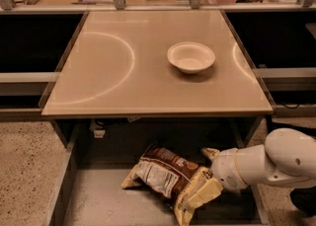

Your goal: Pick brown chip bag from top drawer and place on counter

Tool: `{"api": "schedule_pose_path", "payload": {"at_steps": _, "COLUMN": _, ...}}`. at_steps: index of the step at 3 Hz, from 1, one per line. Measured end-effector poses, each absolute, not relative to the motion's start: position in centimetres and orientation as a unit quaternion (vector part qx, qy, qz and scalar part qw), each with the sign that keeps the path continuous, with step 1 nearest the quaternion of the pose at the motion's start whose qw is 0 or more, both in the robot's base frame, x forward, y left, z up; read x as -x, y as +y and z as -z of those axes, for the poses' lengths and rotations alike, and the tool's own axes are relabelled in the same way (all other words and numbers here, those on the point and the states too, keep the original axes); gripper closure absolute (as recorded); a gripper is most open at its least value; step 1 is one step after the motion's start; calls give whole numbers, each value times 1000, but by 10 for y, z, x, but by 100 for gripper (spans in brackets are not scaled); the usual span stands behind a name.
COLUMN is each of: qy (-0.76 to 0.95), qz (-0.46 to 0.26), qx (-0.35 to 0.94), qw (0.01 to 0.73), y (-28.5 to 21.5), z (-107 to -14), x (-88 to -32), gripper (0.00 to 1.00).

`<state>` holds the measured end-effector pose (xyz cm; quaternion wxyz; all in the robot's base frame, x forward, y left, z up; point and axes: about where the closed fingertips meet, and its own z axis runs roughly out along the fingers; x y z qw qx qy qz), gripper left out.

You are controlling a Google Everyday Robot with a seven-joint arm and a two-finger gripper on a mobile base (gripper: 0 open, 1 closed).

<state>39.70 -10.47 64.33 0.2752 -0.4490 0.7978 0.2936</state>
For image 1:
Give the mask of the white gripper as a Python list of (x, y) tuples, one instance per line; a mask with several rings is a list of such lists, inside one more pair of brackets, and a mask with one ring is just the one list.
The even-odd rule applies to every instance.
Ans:
[(212, 162), (211, 167), (199, 168), (185, 188), (185, 209), (197, 209), (216, 199), (221, 195), (223, 188), (237, 191), (250, 185), (244, 180), (241, 167), (248, 155), (246, 148), (223, 151), (202, 148), (201, 153)]

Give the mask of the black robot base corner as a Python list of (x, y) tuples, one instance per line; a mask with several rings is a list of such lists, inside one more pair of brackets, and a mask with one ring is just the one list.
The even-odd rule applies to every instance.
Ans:
[(308, 217), (316, 215), (316, 187), (296, 188), (290, 193), (290, 199)]

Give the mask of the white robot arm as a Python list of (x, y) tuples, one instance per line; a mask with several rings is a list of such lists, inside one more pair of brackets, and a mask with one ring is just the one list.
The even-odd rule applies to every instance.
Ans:
[(211, 175), (229, 191), (263, 184), (279, 188), (316, 186), (316, 141), (291, 128), (270, 132), (264, 143), (219, 151), (203, 148)]

